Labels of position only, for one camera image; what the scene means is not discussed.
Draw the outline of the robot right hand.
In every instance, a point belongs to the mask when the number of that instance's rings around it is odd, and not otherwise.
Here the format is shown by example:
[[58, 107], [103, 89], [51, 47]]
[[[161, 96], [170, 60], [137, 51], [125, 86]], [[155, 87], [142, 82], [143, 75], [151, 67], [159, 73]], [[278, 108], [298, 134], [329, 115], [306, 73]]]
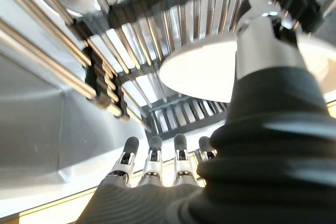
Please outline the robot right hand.
[[244, 0], [233, 94], [206, 186], [123, 189], [109, 175], [78, 223], [335, 223], [335, 119], [267, 0]]

